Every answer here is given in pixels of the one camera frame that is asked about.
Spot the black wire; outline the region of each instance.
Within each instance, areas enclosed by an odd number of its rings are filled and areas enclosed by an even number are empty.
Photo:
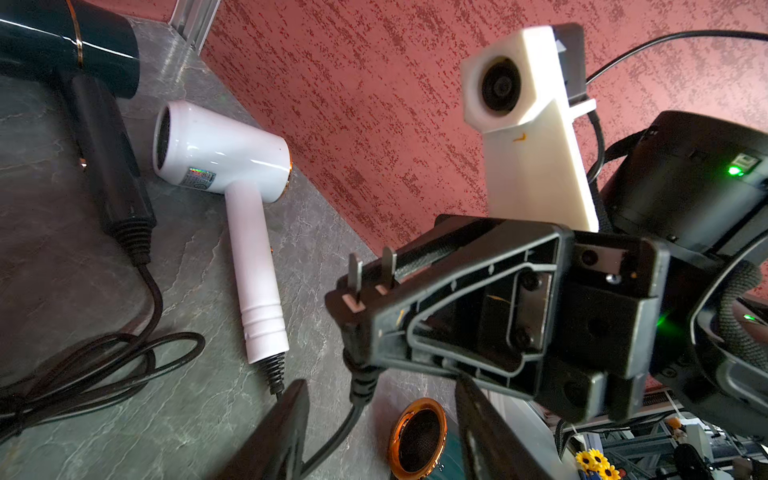
[[[85,415],[123,402],[139,393],[147,382],[189,363],[203,352],[205,338],[195,332],[171,333],[147,341],[163,314],[163,295],[147,266],[137,268],[154,302],[147,326],[138,335],[109,333],[89,342],[37,380],[25,395],[0,398],[0,445],[30,427]],[[156,366],[154,349],[179,340],[191,340],[195,347],[172,362]],[[125,343],[125,347],[106,353],[121,343]],[[144,357],[144,362],[137,372],[96,387],[140,357]]]
[[[312,458],[304,463],[301,468],[300,479],[303,480],[309,476],[309,474],[312,473],[315,468],[318,467],[318,465],[323,463],[326,458],[330,457],[330,455],[337,448],[339,448],[341,442],[343,442],[347,435],[349,435],[349,433],[352,431],[352,429],[355,428],[355,424],[358,420],[360,420],[360,416],[362,415],[364,408],[365,406],[352,406],[352,409],[349,411],[349,414],[346,416],[339,429],[336,430],[336,433],[334,433],[333,436],[328,439],[328,442],[326,442],[325,445],[320,447],[320,450],[318,450],[315,455],[312,455]]]
[[[587,85],[589,85],[595,78],[599,77],[610,68],[613,68],[616,64],[626,60],[627,58],[637,53],[640,53],[646,48],[653,47],[654,45],[659,45],[660,43],[664,43],[669,40],[677,40],[678,38],[696,38],[696,37],[745,38],[747,40],[768,41],[768,34],[761,33],[758,31],[739,31],[739,30],[679,31],[678,33],[673,33],[673,34],[665,35],[663,37],[654,38],[653,40],[650,40],[650,41],[646,41],[642,45],[638,45],[637,47],[632,48],[630,51],[626,51],[625,53],[619,55],[618,57],[609,61],[607,64],[600,67],[595,73],[587,77]]]
[[[603,137],[603,127],[600,126],[600,117],[598,117],[598,113],[592,110],[587,113],[587,116],[592,123],[595,139],[598,141],[598,158],[587,172],[587,183],[591,184],[598,179],[598,175],[600,175],[600,172],[603,170],[603,165],[605,164],[605,137]]]
[[[617,160],[618,158],[626,157],[637,146],[637,143],[645,135],[645,130],[634,132],[632,135],[627,135],[619,141],[616,141],[613,145],[605,149],[605,163]]]

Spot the gray stone surface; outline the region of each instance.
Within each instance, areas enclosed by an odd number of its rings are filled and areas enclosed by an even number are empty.
[[[167,25],[132,22],[141,85],[120,105],[158,221],[150,270],[165,309],[156,334],[197,331],[207,348],[119,406],[0,446],[2,479],[213,478],[274,402],[245,362],[223,197],[166,184],[149,163],[164,101],[186,98],[253,119]],[[97,334],[137,330],[151,305],[127,258],[99,230],[57,95],[0,77],[0,138],[0,385],[8,385]],[[309,458],[349,408],[349,373],[323,296],[346,271],[349,252],[373,255],[299,171],[266,219],[291,343],[286,380],[309,380]],[[158,361],[185,348],[163,348]],[[400,411],[431,396],[452,412],[452,391],[447,380],[386,372],[352,435],[312,478],[386,478],[386,442]]]

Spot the sunflower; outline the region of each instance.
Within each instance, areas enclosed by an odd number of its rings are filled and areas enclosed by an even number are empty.
[[[597,463],[589,452],[579,452],[576,454],[576,462],[586,472],[593,470]]]
[[[598,473],[600,473],[600,478],[603,480],[621,480],[618,470],[610,463],[601,466]]]
[[[594,458],[595,466],[590,468],[593,472],[599,472],[601,468],[611,464],[600,450],[592,449],[589,451],[589,455],[592,455],[592,458]]]

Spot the braided cable sleeve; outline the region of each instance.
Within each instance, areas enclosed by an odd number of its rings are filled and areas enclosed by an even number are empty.
[[[760,285],[760,268],[742,260],[724,282],[723,294],[717,308],[717,333],[725,341],[726,349],[743,361],[768,372],[768,355],[733,316],[733,302],[745,292]]]
[[[565,420],[560,419],[558,425],[554,428],[554,448],[558,452],[558,457],[563,456],[565,450],[563,446],[563,429],[565,428]]]

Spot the metal frame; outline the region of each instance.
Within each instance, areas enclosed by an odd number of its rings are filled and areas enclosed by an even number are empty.
[[[699,435],[694,435],[694,427],[700,430]],[[717,427],[710,426],[713,432]],[[625,435],[626,432],[616,432],[617,435]],[[711,465],[717,469],[726,471],[729,470],[730,462],[737,456],[746,456],[752,459],[759,459],[764,456],[763,449],[750,448],[749,445],[758,445],[752,440],[740,439],[742,446],[746,449],[742,449],[738,446],[735,438],[720,429],[720,434],[723,436],[724,443],[727,443],[732,447],[738,455],[717,456],[717,452],[713,452],[712,437],[710,437],[703,428],[698,424],[688,425],[688,437],[685,443],[691,444],[697,450],[699,455],[703,458],[707,458]],[[669,430],[665,422],[662,420],[658,422],[651,430],[649,435],[642,435],[638,437],[632,437],[629,439],[616,440],[613,438],[606,438],[603,440],[604,450],[603,453],[607,458],[610,458],[616,463],[617,467],[624,468],[631,480],[648,480],[656,478],[658,475],[658,469],[661,471],[672,468],[668,465],[669,455],[674,453],[675,448],[678,446],[678,442],[672,438],[672,432]],[[663,456],[667,456],[667,463],[659,465]]]
[[[200,53],[220,3],[221,0],[178,0],[168,23]]]

